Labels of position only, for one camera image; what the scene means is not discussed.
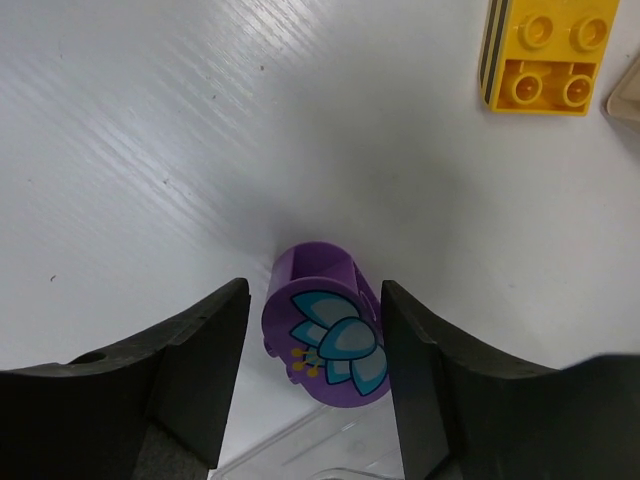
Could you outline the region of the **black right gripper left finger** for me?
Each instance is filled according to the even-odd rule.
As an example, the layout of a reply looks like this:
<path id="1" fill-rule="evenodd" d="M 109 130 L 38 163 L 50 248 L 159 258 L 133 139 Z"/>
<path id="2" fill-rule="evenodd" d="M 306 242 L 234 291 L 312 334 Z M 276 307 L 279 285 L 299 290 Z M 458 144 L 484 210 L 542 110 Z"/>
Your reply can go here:
<path id="1" fill-rule="evenodd" d="M 1 374 L 5 479 L 204 479 L 218 466 L 248 282 L 66 364 Z"/>

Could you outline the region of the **yellow rectangular lego brick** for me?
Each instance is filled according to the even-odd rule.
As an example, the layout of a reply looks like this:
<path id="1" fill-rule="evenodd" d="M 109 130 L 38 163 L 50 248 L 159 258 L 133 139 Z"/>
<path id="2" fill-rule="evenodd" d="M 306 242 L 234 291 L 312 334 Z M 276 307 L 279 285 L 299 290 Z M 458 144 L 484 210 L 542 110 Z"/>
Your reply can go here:
<path id="1" fill-rule="evenodd" d="M 493 113 L 586 115 L 618 6 L 490 1 L 478 66 L 484 105 Z"/>

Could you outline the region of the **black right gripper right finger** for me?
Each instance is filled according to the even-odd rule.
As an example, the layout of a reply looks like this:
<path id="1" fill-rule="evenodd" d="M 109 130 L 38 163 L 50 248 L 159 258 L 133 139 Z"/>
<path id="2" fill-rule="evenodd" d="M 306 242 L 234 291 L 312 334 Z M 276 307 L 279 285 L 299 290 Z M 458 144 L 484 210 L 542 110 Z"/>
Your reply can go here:
<path id="1" fill-rule="evenodd" d="M 382 325 L 408 479 L 635 479 L 639 359 L 555 370 L 492 347 L 394 281 Z"/>

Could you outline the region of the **purple round flower lego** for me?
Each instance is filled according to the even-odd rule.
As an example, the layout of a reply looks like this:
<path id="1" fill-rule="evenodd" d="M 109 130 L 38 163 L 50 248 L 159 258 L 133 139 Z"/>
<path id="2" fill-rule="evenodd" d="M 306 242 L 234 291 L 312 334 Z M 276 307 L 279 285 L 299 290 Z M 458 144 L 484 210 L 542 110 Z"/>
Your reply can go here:
<path id="1" fill-rule="evenodd" d="M 324 405 L 361 407 L 390 389 L 380 301 L 334 244 L 297 244 L 275 261 L 261 327 L 267 353 Z"/>

